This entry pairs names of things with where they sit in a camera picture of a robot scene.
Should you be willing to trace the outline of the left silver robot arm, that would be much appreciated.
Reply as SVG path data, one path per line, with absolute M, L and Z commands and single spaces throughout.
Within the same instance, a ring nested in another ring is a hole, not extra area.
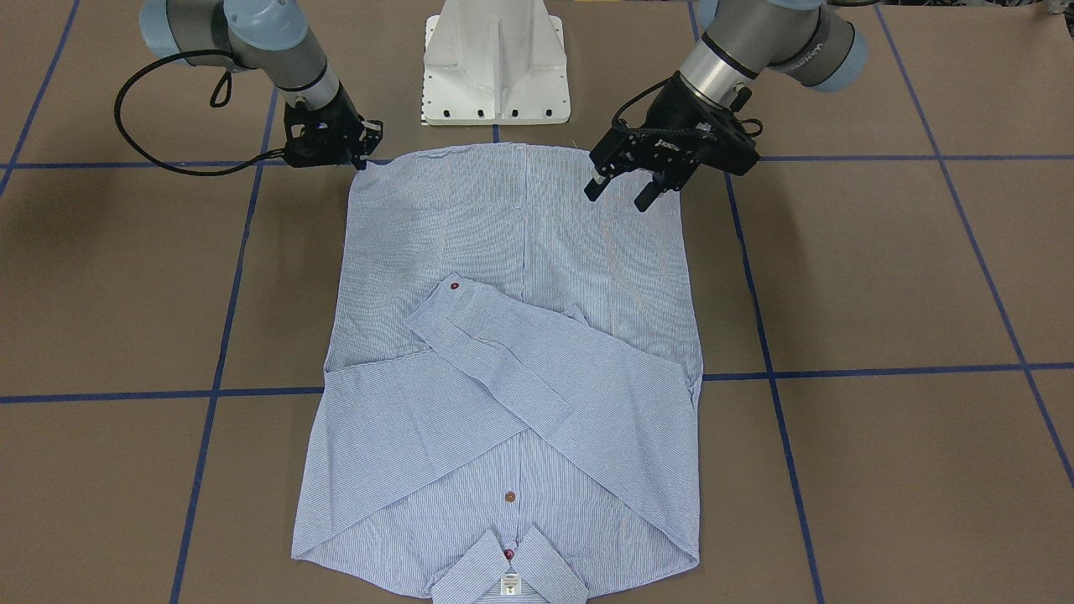
M 647 211 L 679 191 L 698 168 L 736 176 L 759 161 L 763 124 L 739 112 L 761 73 L 798 81 L 810 91 L 842 91 L 863 71 L 869 49 L 854 24 L 830 1 L 719 1 L 683 64 L 649 86 L 644 123 L 616 110 L 587 154 L 594 173 L 584 192 L 596 201 L 615 177 L 643 169 L 651 179 L 634 198 Z

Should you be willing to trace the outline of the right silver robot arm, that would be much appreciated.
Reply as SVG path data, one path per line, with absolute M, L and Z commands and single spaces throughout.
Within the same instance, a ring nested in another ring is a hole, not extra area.
M 218 66 L 222 77 L 211 106 L 229 103 L 234 74 L 262 71 L 284 99 L 284 146 L 257 154 L 293 168 L 351 164 L 365 169 L 383 138 L 383 123 L 368 120 L 352 99 L 295 1 L 146 1 L 139 30 L 153 64 L 137 70 L 116 96 L 112 118 L 124 138 L 124 98 L 165 64 Z

